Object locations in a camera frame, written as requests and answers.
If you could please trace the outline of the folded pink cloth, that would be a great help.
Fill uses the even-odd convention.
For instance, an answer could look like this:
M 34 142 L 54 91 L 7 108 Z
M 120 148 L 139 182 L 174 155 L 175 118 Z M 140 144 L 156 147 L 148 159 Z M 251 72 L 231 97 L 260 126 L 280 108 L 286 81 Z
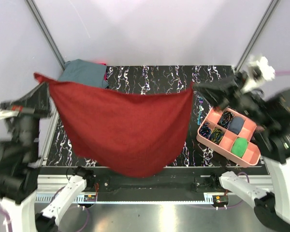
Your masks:
M 95 63 L 96 64 L 96 72 L 98 75 L 103 77 L 104 81 L 107 81 L 107 64 L 106 63 Z

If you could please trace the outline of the dark red cloth napkin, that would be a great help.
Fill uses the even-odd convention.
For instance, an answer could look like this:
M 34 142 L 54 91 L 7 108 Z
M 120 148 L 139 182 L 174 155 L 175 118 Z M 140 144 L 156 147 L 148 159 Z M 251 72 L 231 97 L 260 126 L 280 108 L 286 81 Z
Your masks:
M 181 153 L 193 90 L 126 94 L 35 73 L 49 93 L 76 155 L 129 177 L 160 172 Z

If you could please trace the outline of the blue dotted rolled sock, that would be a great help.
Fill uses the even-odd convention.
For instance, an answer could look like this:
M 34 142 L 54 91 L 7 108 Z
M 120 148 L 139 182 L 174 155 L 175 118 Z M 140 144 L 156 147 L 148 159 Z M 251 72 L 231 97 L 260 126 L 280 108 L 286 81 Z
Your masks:
M 205 122 L 200 128 L 199 128 L 199 134 L 208 139 L 210 137 L 211 134 L 211 129 L 209 127 L 209 123 Z

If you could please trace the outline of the left aluminium frame post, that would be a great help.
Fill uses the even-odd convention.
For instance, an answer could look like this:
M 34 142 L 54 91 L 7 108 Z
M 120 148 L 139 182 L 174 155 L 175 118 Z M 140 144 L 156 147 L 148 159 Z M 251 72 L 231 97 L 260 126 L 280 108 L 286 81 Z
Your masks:
M 64 70 L 65 69 L 65 60 L 53 38 L 53 36 L 50 33 L 50 30 L 43 19 L 43 16 L 38 9 L 38 6 L 36 5 L 36 2 L 34 0 L 25 0 L 25 3 L 27 4 L 30 12 L 32 13 L 38 27 L 40 28 L 40 31 L 42 32 L 44 38 L 46 39 L 50 49 L 52 50 L 56 60 L 58 61 L 60 67 Z

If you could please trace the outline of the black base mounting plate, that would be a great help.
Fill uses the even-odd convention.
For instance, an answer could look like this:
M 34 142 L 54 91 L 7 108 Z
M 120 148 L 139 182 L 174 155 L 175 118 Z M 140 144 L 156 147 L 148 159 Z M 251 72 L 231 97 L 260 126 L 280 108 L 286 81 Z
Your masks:
M 154 204 L 210 202 L 207 193 L 222 192 L 218 176 L 234 167 L 167 167 L 151 177 L 127 177 L 108 168 L 87 169 L 99 185 L 98 203 Z

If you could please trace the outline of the dark patterned rolled sock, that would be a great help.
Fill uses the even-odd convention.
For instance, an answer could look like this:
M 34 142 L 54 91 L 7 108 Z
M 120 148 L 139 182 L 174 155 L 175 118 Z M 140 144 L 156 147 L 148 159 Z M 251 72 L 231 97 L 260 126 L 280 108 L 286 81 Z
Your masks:
M 230 111 L 225 111 L 221 118 L 218 121 L 218 125 L 220 125 L 221 127 L 227 129 L 229 126 L 229 123 L 231 122 L 233 118 L 233 114 Z

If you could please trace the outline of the right aluminium frame post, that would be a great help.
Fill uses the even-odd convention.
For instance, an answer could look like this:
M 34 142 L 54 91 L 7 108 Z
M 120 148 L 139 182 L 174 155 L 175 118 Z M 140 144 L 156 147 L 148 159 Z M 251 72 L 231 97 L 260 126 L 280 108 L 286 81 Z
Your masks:
M 273 13 L 275 12 L 276 8 L 280 4 L 281 0 L 271 0 L 268 7 L 266 8 L 261 20 L 259 21 L 256 29 L 254 30 L 246 48 L 244 49 L 243 54 L 241 55 L 239 61 L 234 67 L 235 71 L 241 70 L 243 65 L 245 64 L 248 56 L 250 55 L 252 49 L 254 48 L 256 42 L 258 41 L 258 38 L 264 31 L 266 25 L 268 24 L 270 18 L 272 17 Z

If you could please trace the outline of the yellow blue rolled sock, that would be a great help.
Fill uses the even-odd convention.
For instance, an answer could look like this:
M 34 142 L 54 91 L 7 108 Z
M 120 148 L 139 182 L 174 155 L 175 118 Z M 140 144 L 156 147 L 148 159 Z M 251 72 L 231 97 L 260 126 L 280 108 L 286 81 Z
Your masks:
M 214 128 L 209 136 L 209 140 L 215 144 L 219 144 L 224 136 L 224 131 L 219 128 Z

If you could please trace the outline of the pink divided organizer tray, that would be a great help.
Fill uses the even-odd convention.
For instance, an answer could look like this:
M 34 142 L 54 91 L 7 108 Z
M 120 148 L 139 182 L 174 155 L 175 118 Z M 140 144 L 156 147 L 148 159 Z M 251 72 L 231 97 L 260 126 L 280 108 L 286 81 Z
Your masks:
M 201 130 L 198 130 L 196 136 L 197 141 L 243 168 L 257 165 L 261 154 L 258 147 L 250 141 L 253 132 L 257 127 L 256 123 L 230 108 L 226 108 L 226 111 L 231 112 L 233 116 L 238 116 L 244 120 L 241 131 L 236 134 L 229 129 L 220 126 L 218 122 L 222 117 L 223 112 L 215 111 L 214 108 L 211 108 L 201 126 L 207 125 L 211 132 L 213 132 L 214 129 L 220 129 L 222 130 L 222 136 L 217 142 L 213 142 L 209 138 L 205 138 L 202 135 Z M 231 152 L 233 144 L 238 138 L 247 140 L 247 148 L 245 149 L 242 157 L 239 157 Z

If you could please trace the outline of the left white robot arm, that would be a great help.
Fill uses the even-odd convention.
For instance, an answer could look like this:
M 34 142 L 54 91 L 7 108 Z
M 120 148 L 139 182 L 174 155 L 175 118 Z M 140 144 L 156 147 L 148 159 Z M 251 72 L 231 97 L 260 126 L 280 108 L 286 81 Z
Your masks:
M 35 213 L 40 169 L 33 163 L 39 159 L 40 120 L 50 116 L 47 83 L 20 99 L 0 103 L 0 120 L 11 134 L 10 140 L 0 140 L 0 210 L 10 232 L 56 232 L 77 196 L 95 186 L 93 171 L 77 167 L 50 204 Z

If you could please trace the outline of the grey-blue rolled sock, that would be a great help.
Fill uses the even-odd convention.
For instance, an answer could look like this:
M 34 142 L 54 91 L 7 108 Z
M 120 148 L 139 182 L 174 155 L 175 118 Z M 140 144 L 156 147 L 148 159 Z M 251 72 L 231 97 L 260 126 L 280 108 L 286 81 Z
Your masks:
M 235 116 L 229 124 L 228 130 L 234 134 L 239 134 L 243 128 L 245 120 L 239 116 Z

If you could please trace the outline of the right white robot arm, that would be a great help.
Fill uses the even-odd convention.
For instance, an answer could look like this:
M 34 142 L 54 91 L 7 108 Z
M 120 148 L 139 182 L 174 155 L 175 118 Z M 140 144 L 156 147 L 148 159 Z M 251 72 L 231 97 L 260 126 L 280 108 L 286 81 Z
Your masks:
M 265 227 L 290 232 L 290 88 L 268 100 L 254 93 L 273 79 L 273 74 L 265 72 L 239 72 L 225 81 L 195 83 L 193 89 L 214 109 L 231 107 L 263 127 L 253 136 L 274 190 L 259 189 L 230 171 L 212 177 L 211 189 L 231 191 L 253 208 Z

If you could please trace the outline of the green rolled sock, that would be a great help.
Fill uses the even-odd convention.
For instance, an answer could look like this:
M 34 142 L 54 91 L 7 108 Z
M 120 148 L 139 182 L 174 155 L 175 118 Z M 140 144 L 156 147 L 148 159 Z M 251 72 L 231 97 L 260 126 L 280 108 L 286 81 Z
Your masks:
M 248 140 L 245 138 L 238 137 L 231 148 L 231 153 L 237 157 L 242 158 L 248 147 Z

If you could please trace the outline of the aluminium frame post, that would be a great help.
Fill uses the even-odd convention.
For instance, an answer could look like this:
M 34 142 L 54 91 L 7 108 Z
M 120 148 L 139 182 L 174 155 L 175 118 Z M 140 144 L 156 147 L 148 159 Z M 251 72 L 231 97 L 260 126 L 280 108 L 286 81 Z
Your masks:
M 234 67 L 235 71 L 241 70 L 243 65 L 245 64 L 248 56 L 250 55 L 252 49 L 254 48 L 256 42 L 258 41 L 258 38 L 264 31 L 266 25 L 268 24 L 270 18 L 272 17 L 273 13 L 275 12 L 276 8 L 280 4 L 281 0 L 271 0 L 268 7 L 266 8 L 261 20 L 259 21 L 256 29 L 254 30 L 246 48 L 244 49 L 243 54 L 241 55 L 239 61 Z
M 53 36 L 50 33 L 50 30 L 43 19 L 43 16 L 38 9 L 38 6 L 36 5 L 36 2 L 34 0 L 25 0 L 25 3 L 27 4 L 30 12 L 32 13 L 38 27 L 40 28 L 40 31 L 42 32 L 44 38 L 46 39 L 50 49 L 52 50 L 56 60 L 58 61 L 60 67 L 64 70 L 65 69 L 65 60 L 53 38 Z

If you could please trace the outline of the folded grey-blue cloth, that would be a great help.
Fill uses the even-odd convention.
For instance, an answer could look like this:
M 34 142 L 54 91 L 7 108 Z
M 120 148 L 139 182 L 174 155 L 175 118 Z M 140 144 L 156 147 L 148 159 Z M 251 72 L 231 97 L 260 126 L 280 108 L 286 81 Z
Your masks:
M 107 81 L 96 72 L 93 62 L 76 59 L 65 63 L 65 70 L 58 78 L 59 81 L 76 82 L 86 86 L 108 88 Z

